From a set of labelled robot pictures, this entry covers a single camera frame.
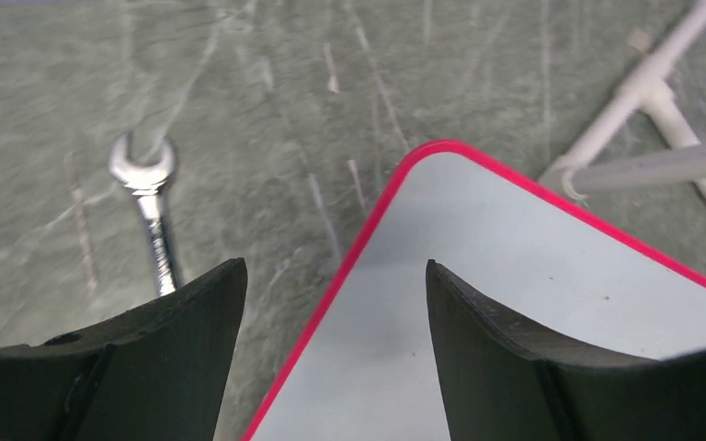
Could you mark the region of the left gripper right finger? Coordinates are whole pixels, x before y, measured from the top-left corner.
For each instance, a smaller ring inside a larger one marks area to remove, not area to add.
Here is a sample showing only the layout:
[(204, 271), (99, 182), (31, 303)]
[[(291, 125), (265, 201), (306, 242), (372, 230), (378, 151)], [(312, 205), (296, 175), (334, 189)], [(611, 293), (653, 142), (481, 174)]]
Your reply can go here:
[(454, 440), (706, 440), (706, 350), (663, 361), (560, 334), (426, 266)]

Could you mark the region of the red framed whiteboard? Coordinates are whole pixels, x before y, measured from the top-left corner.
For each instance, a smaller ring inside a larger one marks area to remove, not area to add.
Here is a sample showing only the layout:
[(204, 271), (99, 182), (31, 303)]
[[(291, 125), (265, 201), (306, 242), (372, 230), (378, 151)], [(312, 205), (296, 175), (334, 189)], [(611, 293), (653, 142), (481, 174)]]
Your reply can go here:
[(463, 142), (433, 141), (394, 171), (245, 439), (447, 439), (431, 259), (592, 345), (706, 348), (705, 276)]

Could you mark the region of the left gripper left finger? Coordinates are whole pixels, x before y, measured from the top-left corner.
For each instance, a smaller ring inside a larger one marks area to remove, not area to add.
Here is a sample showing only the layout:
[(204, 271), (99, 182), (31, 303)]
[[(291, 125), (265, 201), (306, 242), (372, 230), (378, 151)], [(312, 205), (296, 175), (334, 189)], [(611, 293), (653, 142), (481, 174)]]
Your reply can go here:
[(210, 440), (243, 318), (228, 260), (42, 345), (0, 348), (0, 440)]

